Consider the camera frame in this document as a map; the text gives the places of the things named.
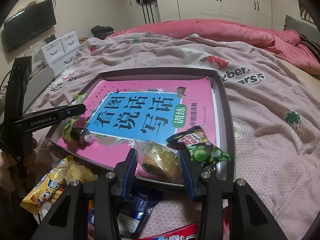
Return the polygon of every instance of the pillow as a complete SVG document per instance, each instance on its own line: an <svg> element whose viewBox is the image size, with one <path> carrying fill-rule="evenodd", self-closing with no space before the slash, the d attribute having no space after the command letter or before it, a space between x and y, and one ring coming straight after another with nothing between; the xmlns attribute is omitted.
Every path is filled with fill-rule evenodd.
<svg viewBox="0 0 320 240"><path fill-rule="evenodd" d="M295 30L297 33L303 34L309 40L320 44L320 32L316 26L312 26L303 20L297 20L286 15L284 22L284 30Z"/></svg>

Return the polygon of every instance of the tray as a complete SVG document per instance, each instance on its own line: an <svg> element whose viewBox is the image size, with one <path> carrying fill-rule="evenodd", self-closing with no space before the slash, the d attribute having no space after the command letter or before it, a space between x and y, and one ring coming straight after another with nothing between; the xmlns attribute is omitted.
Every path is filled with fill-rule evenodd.
<svg viewBox="0 0 320 240"><path fill-rule="evenodd" d="M197 69L197 68L172 68L172 67L157 67L157 68L134 68L103 72L98 74L89 84L87 84L79 94L87 94L92 92L94 87L101 80L107 81L126 81L126 80L195 80L208 77L212 86L212 98L215 109L216 122L216 145L222 150L225 150L233 157L231 162L223 162L217 165L217 176L219 179L233 181L235 176L235 141L233 132L233 122L228 104L227 95L220 79L219 74L215 70ZM105 171L111 171L113 168L105 166L101 163L94 162L74 152L71 152L57 144L58 139L62 135L68 119L58 125L51 127L46 135L46 138L58 147L64 149L75 157L87 162L88 166L92 164L99 166ZM145 181L151 184L163 185L169 187L180 187L183 185L172 184L152 179L137 177L138 180Z"/></svg>

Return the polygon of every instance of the green peas package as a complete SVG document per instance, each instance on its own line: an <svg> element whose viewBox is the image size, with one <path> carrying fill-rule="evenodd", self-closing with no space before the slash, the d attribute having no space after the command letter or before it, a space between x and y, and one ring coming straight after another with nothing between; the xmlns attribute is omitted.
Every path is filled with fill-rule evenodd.
<svg viewBox="0 0 320 240"><path fill-rule="evenodd" d="M170 145L184 143L190 153L190 160L199 162L204 171L212 171L219 162L231 161L231 156L212 144L200 126L174 134L167 142Z"/></svg>

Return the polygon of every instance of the wrapped cookie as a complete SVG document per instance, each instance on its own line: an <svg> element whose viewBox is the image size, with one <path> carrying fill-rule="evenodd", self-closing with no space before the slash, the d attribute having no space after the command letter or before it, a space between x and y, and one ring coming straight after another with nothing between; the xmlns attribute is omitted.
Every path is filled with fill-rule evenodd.
<svg viewBox="0 0 320 240"><path fill-rule="evenodd" d="M180 175L178 151L154 141L134 141L137 160L148 173L174 183Z"/></svg>

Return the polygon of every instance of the white wardrobe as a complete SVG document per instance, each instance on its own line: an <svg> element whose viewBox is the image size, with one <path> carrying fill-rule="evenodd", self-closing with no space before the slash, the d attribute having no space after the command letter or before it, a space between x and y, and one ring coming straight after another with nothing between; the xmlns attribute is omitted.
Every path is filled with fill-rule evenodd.
<svg viewBox="0 0 320 240"><path fill-rule="evenodd" d="M222 19L271 29L270 0L157 0L162 22Z"/></svg>

